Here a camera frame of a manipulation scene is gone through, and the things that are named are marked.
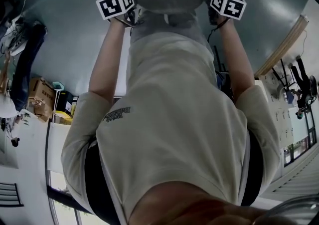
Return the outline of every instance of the skin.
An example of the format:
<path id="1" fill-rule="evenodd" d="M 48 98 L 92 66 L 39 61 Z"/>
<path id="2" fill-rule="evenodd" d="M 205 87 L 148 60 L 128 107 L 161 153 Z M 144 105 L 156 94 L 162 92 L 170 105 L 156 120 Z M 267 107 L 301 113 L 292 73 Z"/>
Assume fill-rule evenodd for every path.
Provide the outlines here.
<path id="1" fill-rule="evenodd" d="M 7 85 L 7 72 L 10 63 L 10 55 L 9 52 L 5 51 L 5 60 L 4 60 L 4 68 L 0 73 L 0 93 L 6 92 L 6 85 Z"/>
<path id="2" fill-rule="evenodd" d="M 21 121 L 22 118 L 23 118 L 23 116 L 22 116 L 22 115 L 19 115 L 19 116 L 17 116 L 17 117 L 15 118 L 14 122 L 15 122 L 16 124 L 19 124 L 19 122 Z"/>
<path id="3" fill-rule="evenodd" d="M 124 25 L 113 19 L 104 39 L 96 64 L 94 66 L 89 91 L 100 95 L 110 103 L 113 102 L 115 87 L 119 72 L 122 51 Z M 235 29 L 233 20 L 229 20 L 220 29 L 224 53 L 226 56 L 231 85 L 235 101 L 248 88 L 255 85 L 254 74 L 245 49 Z M 178 213 L 191 206 L 201 203 L 207 209 L 207 215 L 199 213 Z M 130 225 L 161 225 L 161 224 L 209 224 L 209 225 L 248 225 L 262 215 L 264 211 L 243 208 L 210 196 L 202 189 L 183 182 L 167 182 L 151 188 L 135 206 Z"/>

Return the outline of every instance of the printed logo on shirt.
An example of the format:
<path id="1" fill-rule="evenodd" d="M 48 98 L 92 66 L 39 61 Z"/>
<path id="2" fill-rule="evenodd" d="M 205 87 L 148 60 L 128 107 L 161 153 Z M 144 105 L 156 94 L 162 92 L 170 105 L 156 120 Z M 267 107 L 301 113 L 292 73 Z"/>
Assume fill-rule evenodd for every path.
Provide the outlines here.
<path id="1" fill-rule="evenodd" d="M 104 116 L 103 121 L 106 120 L 106 122 L 110 122 L 112 120 L 122 119 L 123 113 L 130 113 L 130 109 L 131 109 L 130 107 L 125 107 L 125 108 L 112 111 Z"/>

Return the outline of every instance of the beige t-shirt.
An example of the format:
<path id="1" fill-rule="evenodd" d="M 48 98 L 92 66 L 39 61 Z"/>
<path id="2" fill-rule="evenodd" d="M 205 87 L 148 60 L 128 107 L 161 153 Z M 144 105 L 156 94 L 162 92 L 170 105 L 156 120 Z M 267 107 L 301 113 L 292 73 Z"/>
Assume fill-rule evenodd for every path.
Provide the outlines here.
<path id="1" fill-rule="evenodd" d="M 128 90 L 115 105 L 83 94 L 62 152 L 72 196 L 91 211 L 84 180 L 88 139 L 96 133 L 120 221 L 153 186 L 182 181 L 237 204 L 247 127 L 264 160 L 261 192 L 280 161 L 279 137 L 259 86 L 236 105 L 216 87 L 213 57 L 175 33 L 156 33 L 130 49 Z"/>

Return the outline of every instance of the wooden board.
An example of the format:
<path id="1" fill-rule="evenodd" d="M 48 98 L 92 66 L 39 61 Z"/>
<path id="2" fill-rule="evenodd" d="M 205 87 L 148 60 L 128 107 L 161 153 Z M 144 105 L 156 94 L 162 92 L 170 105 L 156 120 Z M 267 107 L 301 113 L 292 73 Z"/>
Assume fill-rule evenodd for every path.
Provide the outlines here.
<path id="1" fill-rule="evenodd" d="M 288 33 L 285 40 L 281 43 L 281 45 L 275 50 L 275 52 L 267 59 L 266 63 L 255 73 L 255 78 L 258 78 L 262 75 L 266 75 L 267 72 L 274 67 L 280 59 L 287 53 L 287 51 L 294 45 L 299 36 L 303 33 L 306 26 L 308 25 L 307 20 L 304 16 L 300 16 Z"/>

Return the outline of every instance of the cardboard box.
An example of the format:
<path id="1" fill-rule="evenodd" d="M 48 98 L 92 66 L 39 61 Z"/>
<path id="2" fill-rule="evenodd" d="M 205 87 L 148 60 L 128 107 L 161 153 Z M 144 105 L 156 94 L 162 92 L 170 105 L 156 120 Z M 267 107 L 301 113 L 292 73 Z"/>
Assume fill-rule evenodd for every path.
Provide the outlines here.
<path id="1" fill-rule="evenodd" d="M 39 120 L 47 122 L 48 119 L 52 117 L 53 110 L 48 105 L 41 102 L 39 104 L 35 104 L 34 114 L 38 117 Z"/>
<path id="2" fill-rule="evenodd" d="M 72 119 L 71 118 L 62 118 L 62 117 L 58 116 L 57 114 L 55 114 L 54 123 L 61 124 L 61 125 L 71 125 Z"/>
<path id="3" fill-rule="evenodd" d="M 29 102 L 39 120 L 47 122 L 53 114 L 55 90 L 43 78 L 33 78 L 29 85 Z"/>
<path id="4" fill-rule="evenodd" d="M 29 99 L 43 100 L 52 110 L 54 106 L 55 90 L 43 78 L 33 78 L 29 85 Z"/>

